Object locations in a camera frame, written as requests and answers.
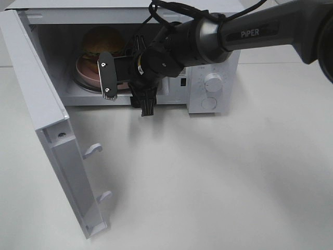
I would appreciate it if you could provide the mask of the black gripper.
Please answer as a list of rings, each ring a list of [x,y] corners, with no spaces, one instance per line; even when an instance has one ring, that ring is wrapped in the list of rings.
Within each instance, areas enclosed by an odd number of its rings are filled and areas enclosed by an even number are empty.
[[[164,47],[146,46],[143,35],[136,34],[125,55],[114,59],[117,81],[130,85],[131,106],[142,110],[141,116],[153,116],[157,103],[157,86],[165,77],[176,78],[184,66]]]

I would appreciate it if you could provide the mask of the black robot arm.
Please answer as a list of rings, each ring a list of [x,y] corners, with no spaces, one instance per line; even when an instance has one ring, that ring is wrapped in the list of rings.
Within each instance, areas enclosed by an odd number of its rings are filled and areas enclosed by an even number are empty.
[[[165,1],[152,1],[148,10],[162,27],[122,65],[131,105],[143,116],[153,114],[161,79],[186,67],[222,63],[236,50],[291,45],[305,64],[318,61],[332,79],[332,1],[290,1],[264,10],[255,4],[231,16]]]

